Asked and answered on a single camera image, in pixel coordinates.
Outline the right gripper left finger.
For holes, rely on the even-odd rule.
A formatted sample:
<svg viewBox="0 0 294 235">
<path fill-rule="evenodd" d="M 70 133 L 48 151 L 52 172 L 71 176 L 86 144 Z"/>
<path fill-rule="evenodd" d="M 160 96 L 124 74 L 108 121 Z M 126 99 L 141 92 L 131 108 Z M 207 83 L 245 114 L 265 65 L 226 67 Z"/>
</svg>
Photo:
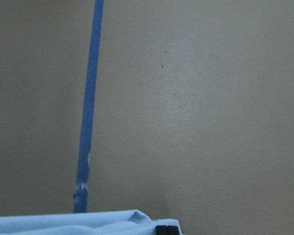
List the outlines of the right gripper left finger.
<svg viewBox="0 0 294 235">
<path fill-rule="evenodd" d="M 168 235 L 168 229 L 165 225 L 158 225 L 156 228 L 156 235 Z"/>
</svg>

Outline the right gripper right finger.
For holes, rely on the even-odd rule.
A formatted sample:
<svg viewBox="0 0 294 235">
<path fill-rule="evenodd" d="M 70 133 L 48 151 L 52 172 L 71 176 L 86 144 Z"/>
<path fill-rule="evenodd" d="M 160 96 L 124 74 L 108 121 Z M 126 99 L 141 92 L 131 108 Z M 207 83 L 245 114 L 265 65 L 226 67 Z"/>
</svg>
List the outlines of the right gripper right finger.
<svg viewBox="0 0 294 235">
<path fill-rule="evenodd" d="M 168 235 L 179 235 L 179 228 L 177 226 L 168 226 L 167 227 Z"/>
</svg>

